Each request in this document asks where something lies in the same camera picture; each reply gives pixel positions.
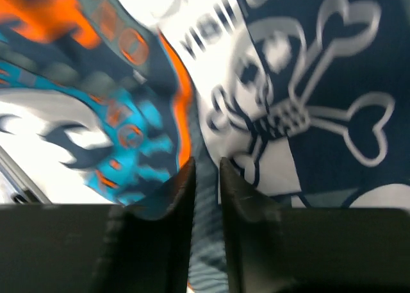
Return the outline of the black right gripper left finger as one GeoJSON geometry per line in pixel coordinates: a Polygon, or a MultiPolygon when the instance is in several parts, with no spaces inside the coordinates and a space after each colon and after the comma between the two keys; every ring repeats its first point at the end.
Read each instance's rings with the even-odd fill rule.
{"type": "Polygon", "coordinates": [[[1,204],[2,292],[186,292],[195,199],[189,160],[129,206],[1,204]]]}

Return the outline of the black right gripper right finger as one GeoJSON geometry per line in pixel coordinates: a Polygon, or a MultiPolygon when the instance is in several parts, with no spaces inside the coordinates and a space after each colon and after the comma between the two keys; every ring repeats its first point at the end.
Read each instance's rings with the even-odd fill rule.
{"type": "Polygon", "coordinates": [[[409,212],[288,208],[220,161],[231,292],[408,292],[409,212]]]}

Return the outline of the patterned blue orange shorts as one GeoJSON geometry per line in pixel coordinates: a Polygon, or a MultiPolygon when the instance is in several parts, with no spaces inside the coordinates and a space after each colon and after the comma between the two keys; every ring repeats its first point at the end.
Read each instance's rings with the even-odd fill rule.
{"type": "Polygon", "coordinates": [[[409,0],[1,0],[1,146],[53,203],[194,158],[188,292],[231,292],[220,161],[291,210],[409,209],[409,0]]]}

